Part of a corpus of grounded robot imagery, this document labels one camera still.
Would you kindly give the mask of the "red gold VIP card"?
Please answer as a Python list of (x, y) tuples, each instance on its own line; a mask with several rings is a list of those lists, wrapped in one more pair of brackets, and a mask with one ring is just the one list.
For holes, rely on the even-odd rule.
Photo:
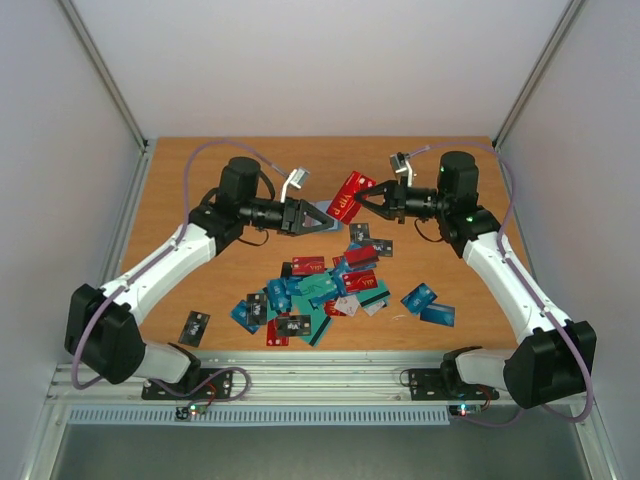
[(355, 200), (355, 195), (361, 190), (375, 185), (376, 181), (372, 178), (353, 171), (329, 204), (327, 214), (335, 220), (349, 225), (361, 208), (361, 205)]

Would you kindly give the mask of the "black card near right arm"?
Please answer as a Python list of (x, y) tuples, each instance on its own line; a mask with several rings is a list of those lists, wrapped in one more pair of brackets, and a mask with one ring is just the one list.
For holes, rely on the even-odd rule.
[(394, 245), (392, 240), (385, 239), (369, 239), (368, 244), (377, 252), (379, 257), (392, 257)]

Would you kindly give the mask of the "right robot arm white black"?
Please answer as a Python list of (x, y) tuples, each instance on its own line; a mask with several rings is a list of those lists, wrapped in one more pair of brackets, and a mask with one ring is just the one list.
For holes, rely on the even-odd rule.
[(395, 179), (357, 192), (356, 202), (399, 223), (435, 220), (443, 241), (493, 295), (517, 342), (508, 356), (481, 347), (445, 354), (438, 385), (446, 398), (490, 387), (507, 392), (523, 409), (549, 410), (554, 401), (583, 394), (583, 410), (571, 420), (585, 420), (594, 406), (596, 332), (586, 321), (573, 321), (543, 292), (511, 248), (505, 222), (480, 205), (475, 158), (444, 152), (434, 188), (414, 186), (410, 155), (395, 154), (390, 163)]

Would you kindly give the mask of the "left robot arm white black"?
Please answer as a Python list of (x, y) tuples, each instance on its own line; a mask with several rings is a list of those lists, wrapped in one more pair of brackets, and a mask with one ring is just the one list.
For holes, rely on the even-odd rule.
[(145, 260), (101, 287), (83, 284), (74, 291), (64, 345), (73, 357), (76, 389), (94, 384), (80, 381), (80, 365), (99, 380), (120, 384), (144, 378), (179, 398), (192, 397), (204, 386), (195, 356), (179, 346), (145, 341), (139, 327), (182, 280), (239, 240), (245, 227), (301, 236), (332, 226), (326, 213), (285, 192), (258, 197), (259, 185), (270, 183), (257, 160), (230, 159), (218, 186), (186, 209), (176, 232)]

